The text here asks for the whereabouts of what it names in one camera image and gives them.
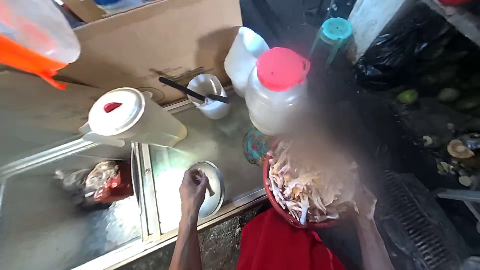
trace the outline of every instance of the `white plastic container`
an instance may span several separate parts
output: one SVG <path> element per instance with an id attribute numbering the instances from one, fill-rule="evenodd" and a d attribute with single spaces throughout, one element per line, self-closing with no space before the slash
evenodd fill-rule
<path id="1" fill-rule="evenodd" d="M 174 147 L 187 136 L 187 128 L 175 117 L 134 88 L 123 87 L 101 96 L 80 128 L 83 138 L 101 144 L 123 146 L 125 141 Z"/>
<path id="2" fill-rule="evenodd" d="M 265 40 L 253 30 L 243 26 L 239 28 L 224 63 L 237 95 L 245 97 L 248 77 L 260 55 L 268 49 Z"/>
<path id="3" fill-rule="evenodd" d="M 225 90 L 223 89 L 218 78 L 211 74 L 201 74 L 196 76 L 188 83 L 187 88 L 199 93 L 202 96 L 214 94 L 227 97 L 227 94 L 225 93 Z M 193 104 L 195 104 L 195 107 L 197 107 L 206 117 L 210 119 L 216 120 L 225 117 L 230 110 L 230 104 L 223 103 L 218 100 L 210 100 L 205 102 L 203 100 L 193 98 L 190 95 L 187 95 L 187 97 L 192 101 Z"/>
<path id="4" fill-rule="evenodd" d="M 310 62 L 286 48 L 262 54 L 250 74 L 245 101 L 253 125 L 266 135 L 284 133 L 305 104 Z"/>
<path id="5" fill-rule="evenodd" d="M 50 0 L 0 0 L 0 62 L 34 73 L 53 86 L 57 70 L 77 60 L 80 43 Z"/>

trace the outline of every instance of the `plastic bottle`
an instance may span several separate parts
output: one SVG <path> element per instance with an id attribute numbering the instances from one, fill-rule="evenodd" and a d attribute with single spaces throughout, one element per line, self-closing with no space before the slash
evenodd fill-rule
<path id="1" fill-rule="evenodd" d="M 285 132 L 307 94 L 310 62 L 286 48 L 263 53 L 250 74 L 245 101 L 253 125 L 266 135 Z"/>
<path id="2" fill-rule="evenodd" d="M 233 90 L 244 98 L 248 77 L 260 55 L 268 50 L 265 40 L 253 30 L 240 27 L 225 58 L 225 72 L 232 80 Z"/>

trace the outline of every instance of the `black plastic bag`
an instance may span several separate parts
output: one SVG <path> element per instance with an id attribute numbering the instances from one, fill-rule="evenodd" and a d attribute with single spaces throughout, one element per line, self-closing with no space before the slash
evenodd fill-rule
<path id="1" fill-rule="evenodd" d="M 359 85 L 387 90 L 411 81 L 416 58 L 444 35 L 450 24 L 424 3 L 416 3 L 405 15 L 386 27 L 355 65 Z"/>

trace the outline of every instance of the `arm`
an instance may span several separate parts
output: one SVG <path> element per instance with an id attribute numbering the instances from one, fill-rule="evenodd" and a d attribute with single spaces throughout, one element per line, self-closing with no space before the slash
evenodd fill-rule
<path id="1" fill-rule="evenodd" d="M 363 268 L 365 270 L 395 270 L 373 220 L 376 198 L 369 190 L 363 188 L 363 192 L 356 202 L 359 208 L 356 225 Z"/>
<path id="2" fill-rule="evenodd" d="M 199 171 L 186 171 L 180 186 L 181 220 L 169 270 L 201 270 L 197 220 L 205 200 L 208 178 Z"/>

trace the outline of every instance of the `red shirt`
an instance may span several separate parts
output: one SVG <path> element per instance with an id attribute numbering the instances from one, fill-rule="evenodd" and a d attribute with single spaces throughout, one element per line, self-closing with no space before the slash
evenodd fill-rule
<path id="1" fill-rule="evenodd" d="M 345 270 L 314 231 L 288 224 L 274 209 L 242 228 L 237 270 Z"/>

